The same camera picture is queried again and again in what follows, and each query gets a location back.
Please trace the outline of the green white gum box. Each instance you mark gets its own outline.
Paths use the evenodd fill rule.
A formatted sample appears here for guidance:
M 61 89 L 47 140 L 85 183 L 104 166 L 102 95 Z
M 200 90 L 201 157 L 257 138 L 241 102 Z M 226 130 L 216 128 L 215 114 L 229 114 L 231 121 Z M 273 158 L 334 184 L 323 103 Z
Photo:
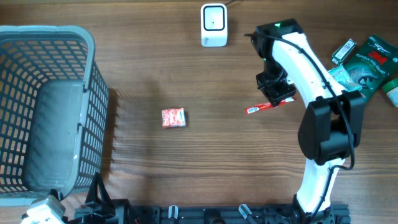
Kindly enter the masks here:
M 348 39 L 342 46 L 340 46 L 331 56 L 331 62 L 335 65 L 341 65 L 343 61 L 356 47 L 356 42 L 353 39 Z

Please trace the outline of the mint toilet wipes pack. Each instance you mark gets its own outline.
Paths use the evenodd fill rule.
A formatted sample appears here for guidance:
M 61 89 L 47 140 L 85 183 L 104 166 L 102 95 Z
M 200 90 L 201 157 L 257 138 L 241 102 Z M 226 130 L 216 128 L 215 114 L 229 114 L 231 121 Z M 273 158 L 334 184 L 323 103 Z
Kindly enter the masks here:
M 346 91 L 351 92 L 362 90 L 362 86 L 354 82 L 343 65 L 332 68 L 328 71 L 328 73 L 335 79 L 336 82 L 342 85 Z

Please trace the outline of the red white tissue pack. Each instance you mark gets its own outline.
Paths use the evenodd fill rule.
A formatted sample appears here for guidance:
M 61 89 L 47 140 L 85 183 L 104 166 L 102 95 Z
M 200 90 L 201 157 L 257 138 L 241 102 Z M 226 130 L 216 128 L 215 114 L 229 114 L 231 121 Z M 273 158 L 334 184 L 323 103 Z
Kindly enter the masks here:
M 162 110 L 162 127 L 176 128 L 185 127 L 186 119 L 183 108 L 171 108 Z

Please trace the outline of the red snack stick packet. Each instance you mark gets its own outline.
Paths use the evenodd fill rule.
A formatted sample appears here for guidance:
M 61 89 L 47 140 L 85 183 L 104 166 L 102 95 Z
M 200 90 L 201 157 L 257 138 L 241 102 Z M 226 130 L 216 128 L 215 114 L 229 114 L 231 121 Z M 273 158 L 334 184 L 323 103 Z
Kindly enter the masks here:
M 282 106 L 284 104 L 287 104 L 289 102 L 295 101 L 295 97 L 288 97 L 287 99 L 282 100 L 277 106 Z M 246 114 L 253 114 L 257 113 L 258 111 L 264 111 L 264 110 L 270 110 L 273 108 L 276 108 L 277 106 L 273 106 L 271 103 L 261 103 L 257 105 L 253 105 L 251 107 L 248 107 L 245 109 Z

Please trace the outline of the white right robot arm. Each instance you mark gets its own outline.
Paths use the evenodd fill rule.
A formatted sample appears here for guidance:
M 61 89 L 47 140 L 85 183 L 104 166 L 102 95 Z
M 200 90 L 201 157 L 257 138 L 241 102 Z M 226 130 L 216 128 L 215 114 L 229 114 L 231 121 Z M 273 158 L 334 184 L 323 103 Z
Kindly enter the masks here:
M 348 92 L 333 79 L 295 19 L 257 26 L 248 36 L 264 61 L 256 82 L 269 103 L 277 107 L 296 93 L 303 99 L 297 137 L 306 162 L 292 221 L 322 222 L 332 214 L 330 194 L 337 173 L 354 167 L 365 101 L 358 90 Z

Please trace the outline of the green grip gloves package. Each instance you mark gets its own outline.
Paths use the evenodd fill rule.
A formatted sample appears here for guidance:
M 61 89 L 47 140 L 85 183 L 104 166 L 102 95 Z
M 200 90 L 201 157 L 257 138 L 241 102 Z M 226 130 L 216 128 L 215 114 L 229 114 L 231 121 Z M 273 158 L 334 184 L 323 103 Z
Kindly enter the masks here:
M 368 101 L 377 89 L 397 72 L 397 47 L 377 35 L 371 35 L 343 64 L 348 75 Z

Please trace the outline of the green lid jar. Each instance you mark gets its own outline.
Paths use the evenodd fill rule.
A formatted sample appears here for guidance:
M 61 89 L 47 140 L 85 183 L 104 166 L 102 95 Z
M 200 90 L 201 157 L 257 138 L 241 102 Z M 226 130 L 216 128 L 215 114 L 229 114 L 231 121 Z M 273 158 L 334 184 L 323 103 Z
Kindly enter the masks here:
M 382 87 L 384 93 L 390 99 L 391 103 L 394 107 L 398 107 L 398 78 L 395 78 L 389 82 L 387 82 Z

